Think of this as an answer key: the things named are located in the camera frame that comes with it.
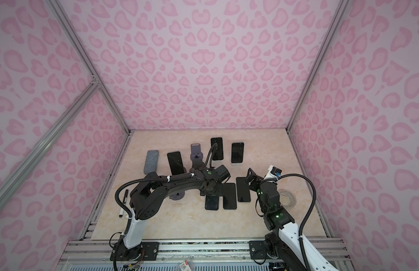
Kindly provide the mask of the grey edged phone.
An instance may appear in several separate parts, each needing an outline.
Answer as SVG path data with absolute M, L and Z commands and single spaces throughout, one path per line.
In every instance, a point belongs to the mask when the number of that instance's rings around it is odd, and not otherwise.
M 245 177 L 236 178 L 237 200 L 242 203 L 251 202 L 249 185 Z

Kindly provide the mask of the blue edged phone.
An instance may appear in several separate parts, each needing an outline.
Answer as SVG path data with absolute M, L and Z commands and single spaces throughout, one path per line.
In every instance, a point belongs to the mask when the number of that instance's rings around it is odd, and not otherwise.
M 233 183 L 223 184 L 223 209 L 237 209 L 236 185 Z

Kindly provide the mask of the phone green edge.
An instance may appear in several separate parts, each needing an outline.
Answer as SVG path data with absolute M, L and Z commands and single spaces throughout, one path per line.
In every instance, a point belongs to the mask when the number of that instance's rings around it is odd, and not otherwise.
M 219 209 L 219 197 L 214 195 L 206 195 L 205 210 L 217 211 Z

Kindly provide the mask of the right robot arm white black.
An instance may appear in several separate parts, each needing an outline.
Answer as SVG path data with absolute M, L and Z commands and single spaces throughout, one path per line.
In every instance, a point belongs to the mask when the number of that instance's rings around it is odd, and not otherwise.
M 300 224 L 295 222 L 280 202 L 277 182 L 288 177 L 299 177 L 305 180 L 312 189 L 310 206 Z M 257 193 L 257 204 L 262 212 L 261 217 L 270 231 L 265 236 L 266 256 L 282 260 L 282 266 L 289 271 L 335 271 L 332 265 L 304 235 L 304 227 L 316 205 L 316 188 L 306 176 L 289 173 L 270 166 L 265 177 L 258 176 L 248 169 L 246 182 L 251 191 Z

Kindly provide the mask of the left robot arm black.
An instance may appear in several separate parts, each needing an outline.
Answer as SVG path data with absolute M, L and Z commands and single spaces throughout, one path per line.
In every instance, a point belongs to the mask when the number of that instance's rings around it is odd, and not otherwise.
M 222 196 L 223 182 L 230 178 L 225 166 L 202 166 L 189 173 L 160 176 L 156 172 L 145 178 L 121 185 L 114 195 L 116 203 L 127 214 L 127 225 L 117 243 L 113 245 L 112 262 L 141 260 L 142 238 L 147 220 L 160 210 L 165 198 L 188 190 L 199 190 L 203 195 Z

